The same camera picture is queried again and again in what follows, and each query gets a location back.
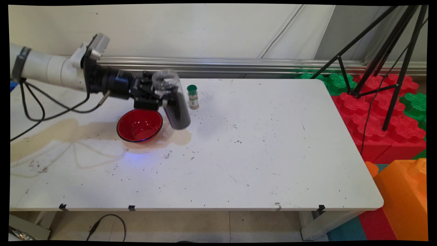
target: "floor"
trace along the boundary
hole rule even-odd
[[[58,212],[51,240],[85,240],[94,223],[116,214],[126,223],[126,242],[301,242],[297,212]],[[90,241],[122,241],[122,222],[107,216]],[[328,241],[324,235],[316,241]]]

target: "red bowl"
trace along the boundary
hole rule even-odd
[[[158,111],[134,109],[117,123],[117,134],[128,142],[151,140],[161,130],[163,118]]]

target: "white table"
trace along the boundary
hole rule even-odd
[[[74,105],[83,92],[32,81]],[[11,211],[325,210],[301,219],[309,239],[384,201],[319,80],[182,79],[198,87],[191,125],[164,125],[149,143],[116,133],[133,100],[108,98],[90,114],[67,113],[10,144]],[[39,106],[26,94],[30,114]],[[46,115],[63,108],[43,95]],[[80,109],[92,108],[102,95]],[[10,94],[10,136],[34,124],[20,89]]]

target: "metal rail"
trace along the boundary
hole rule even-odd
[[[294,78],[303,73],[315,73],[327,60],[274,60],[274,59],[209,59],[209,58],[152,58],[152,57],[102,57],[102,66],[131,71],[141,75],[143,70],[157,71],[171,68],[181,78]],[[343,61],[346,72],[352,76],[364,73],[366,64],[361,61]],[[393,62],[387,61],[380,74],[384,75]],[[392,73],[398,74],[402,63],[398,63]],[[338,62],[332,63],[323,75],[341,73]],[[426,62],[410,62],[407,75],[425,79]]]

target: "table leg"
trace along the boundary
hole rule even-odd
[[[325,211],[313,221],[309,221],[310,219],[308,219],[309,215],[307,213],[311,213],[310,211],[299,212],[301,220],[305,218],[304,222],[301,221],[302,240],[313,241],[364,212],[365,211]]]
[[[42,211],[34,223],[9,214],[9,226],[29,234],[37,240],[48,240],[50,225],[55,218],[56,211]]]

